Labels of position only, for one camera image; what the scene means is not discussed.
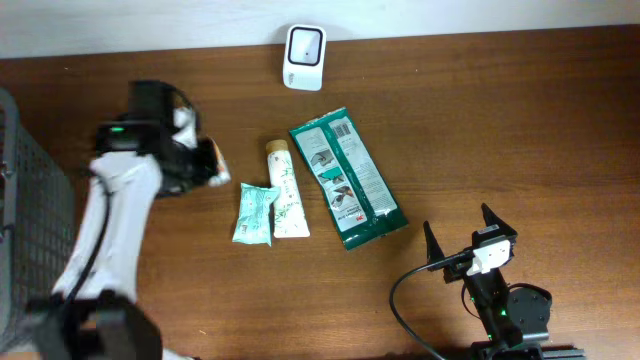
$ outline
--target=light blue pouch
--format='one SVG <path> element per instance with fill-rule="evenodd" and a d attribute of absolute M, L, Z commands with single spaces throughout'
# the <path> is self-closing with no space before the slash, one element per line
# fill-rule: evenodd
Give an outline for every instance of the light blue pouch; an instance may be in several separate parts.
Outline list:
<path fill-rule="evenodd" d="M 240 215 L 233 234 L 233 242 L 243 244 L 269 244 L 271 246 L 271 225 L 269 209 L 280 195 L 280 188 L 259 188 L 247 184 L 242 187 Z"/>

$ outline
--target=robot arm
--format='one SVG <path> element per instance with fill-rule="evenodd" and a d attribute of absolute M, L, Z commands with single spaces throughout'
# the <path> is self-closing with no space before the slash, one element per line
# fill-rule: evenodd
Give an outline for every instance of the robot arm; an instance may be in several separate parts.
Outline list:
<path fill-rule="evenodd" d="M 179 90 L 134 82 L 129 108 L 98 130 L 84 219 L 52 297 L 27 307 L 44 359 L 190 359 L 163 350 L 159 330 L 134 305 L 144 228 L 157 197 L 230 176 L 215 143 L 196 138 L 197 113 Z"/>

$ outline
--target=white wall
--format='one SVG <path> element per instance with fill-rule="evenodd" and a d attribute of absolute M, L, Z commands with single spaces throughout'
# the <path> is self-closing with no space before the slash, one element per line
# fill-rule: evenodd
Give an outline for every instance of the white wall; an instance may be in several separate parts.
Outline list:
<path fill-rule="evenodd" d="M 640 22 L 638 0 L 0 0 L 0 58 Z"/>

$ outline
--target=barcode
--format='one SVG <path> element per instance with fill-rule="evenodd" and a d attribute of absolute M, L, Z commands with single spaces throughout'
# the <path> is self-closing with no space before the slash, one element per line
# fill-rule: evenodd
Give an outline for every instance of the barcode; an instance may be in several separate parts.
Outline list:
<path fill-rule="evenodd" d="M 349 130 L 349 126 L 347 124 L 340 124 L 333 128 L 333 133 L 336 134 L 336 137 L 340 139 L 345 135 L 351 135 L 351 131 Z"/>

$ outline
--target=gray metal frame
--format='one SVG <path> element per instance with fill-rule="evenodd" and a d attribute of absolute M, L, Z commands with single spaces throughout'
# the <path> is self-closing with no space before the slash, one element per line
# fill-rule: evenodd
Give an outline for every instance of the gray metal frame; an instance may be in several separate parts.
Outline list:
<path fill-rule="evenodd" d="M 74 194 L 69 179 L 20 125 L 13 97 L 0 88 L 2 237 L 0 344 L 12 340 L 29 298 L 47 297 L 71 255 Z"/>

